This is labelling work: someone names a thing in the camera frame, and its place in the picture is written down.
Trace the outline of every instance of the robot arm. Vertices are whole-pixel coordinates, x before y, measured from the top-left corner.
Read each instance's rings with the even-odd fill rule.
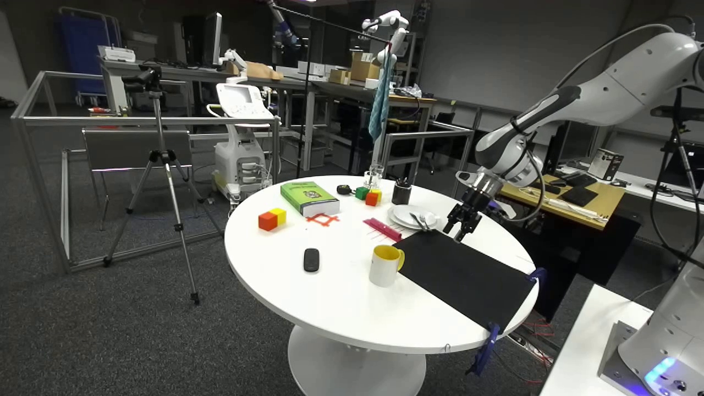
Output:
[[[244,81],[244,79],[246,79],[246,62],[240,57],[237,52],[234,52],[234,48],[224,52],[224,55],[217,57],[217,62],[220,62],[220,64],[234,62],[234,64],[237,67],[240,76],[235,76],[235,78],[231,78],[231,79],[235,79],[235,81]]]
[[[476,159],[491,175],[531,185],[536,173],[525,154],[525,142],[536,129],[553,122],[578,122],[589,125],[617,125],[652,107],[660,95],[702,85],[702,46],[689,36],[660,34],[598,78],[559,89],[532,107],[512,124],[489,133],[476,151]]]
[[[409,21],[405,21],[405,19],[401,16],[401,11],[393,10],[393,11],[387,11],[387,14],[378,16],[378,19],[375,19],[375,21],[367,19],[367,21],[361,25],[361,29],[363,29],[366,34],[377,34],[377,31],[382,29],[382,27],[396,27],[396,31],[393,31],[390,45],[387,45],[382,52],[377,53],[377,57],[375,57],[377,64],[386,64],[390,55],[391,55],[391,57],[398,57],[398,48],[401,48],[405,36],[409,34],[409,31],[407,31]]]

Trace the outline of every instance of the orange block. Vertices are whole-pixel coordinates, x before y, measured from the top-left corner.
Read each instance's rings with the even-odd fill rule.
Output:
[[[367,196],[366,196],[366,205],[367,208],[381,205],[381,190],[370,190]]]
[[[278,228],[278,217],[271,211],[260,214],[260,230],[272,231]]]

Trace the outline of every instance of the gray carpet floor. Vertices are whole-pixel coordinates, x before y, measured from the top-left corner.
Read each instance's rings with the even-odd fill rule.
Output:
[[[52,254],[8,112],[0,112],[0,137],[0,394],[302,394],[286,362],[290,324],[235,283],[222,239],[189,244],[201,307],[189,302],[180,250],[66,274]],[[36,133],[34,142],[58,208],[59,151],[80,148],[80,133],[49,129]],[[343,163],[346,156],[314,175],[342,175]],[[425,169],[418,185],[449,195],[452,175]],[[281,173],[281,178],[292,176],[292,168]],[[210,152],[195,168],[195,181],[210,195]],[[89,168],[74,161],[70,192],[78,257],[102,255],[115,239],[129,183],[127,176],[110,176],[108,185],[112,203],[102,230]],[[178,192],[188,236],[210,231],[211,225],[194,209],[188,190]],[[220,225],[227,222],[224,200],[215,198],[210,211]],[[173,241],[171,222],[162,176],[154,173],[122,250]],[[614,275],[614,290],[639,296],[667,278],[652,247],[634,244]],[[531,317],[525,326],[559,349],[588,290],[589,283],[575,279],[553,324]],[[464,376],[470,362],[473,352],[430,356],[421,394],[525,396],[540,394],[548,375],[511,342],[497,344],[484,376]]]

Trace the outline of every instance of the yellow cup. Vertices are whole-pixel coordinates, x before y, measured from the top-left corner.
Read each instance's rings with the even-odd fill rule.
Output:
[[[398,278],[405,265],[405,254],[390,244],[375,247],[370,283],[378,286],[390,286]]]

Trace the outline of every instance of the table leg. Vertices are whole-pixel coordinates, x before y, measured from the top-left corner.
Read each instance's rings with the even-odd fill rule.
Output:
[[[425,382],[422,355],[358,351],[295,326],[288,366],[306,396],[412,396]]]

